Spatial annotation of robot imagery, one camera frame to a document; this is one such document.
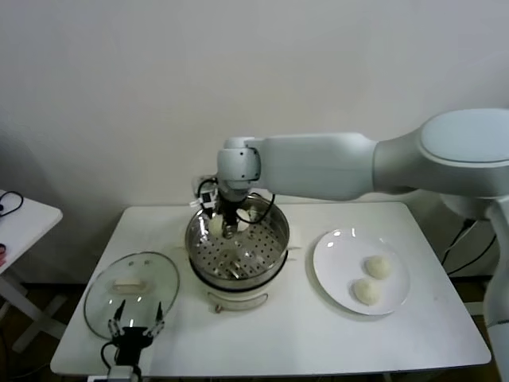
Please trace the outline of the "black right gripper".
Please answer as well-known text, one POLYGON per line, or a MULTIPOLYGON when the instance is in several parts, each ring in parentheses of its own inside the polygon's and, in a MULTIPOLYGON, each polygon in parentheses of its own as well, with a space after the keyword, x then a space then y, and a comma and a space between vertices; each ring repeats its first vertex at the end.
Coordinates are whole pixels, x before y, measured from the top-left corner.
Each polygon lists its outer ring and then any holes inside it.
POLYGON ((223 216, 223 238, 231 239, 237 233, 237 210, 240 208, 239 201, 229 201, 222 194, 219 195, 219 212, 223 216))

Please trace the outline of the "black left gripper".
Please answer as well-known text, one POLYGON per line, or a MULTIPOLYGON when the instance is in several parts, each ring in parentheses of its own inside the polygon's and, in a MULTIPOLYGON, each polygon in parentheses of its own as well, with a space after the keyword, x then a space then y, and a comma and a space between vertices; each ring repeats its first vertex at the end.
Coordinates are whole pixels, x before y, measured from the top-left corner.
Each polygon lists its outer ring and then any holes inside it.
POLYGON ((121 327, 121 318, 126 305, 123 299, 116 309, 113 318, 108 320, 107 327, 113 337, 113 344, 117 352, 116 364, 138 364, 143 349, 150 347, 153 337, 156 337, 165 326, 161 302, 158 303, 155 322, 148 329, 146 327, 121 327))

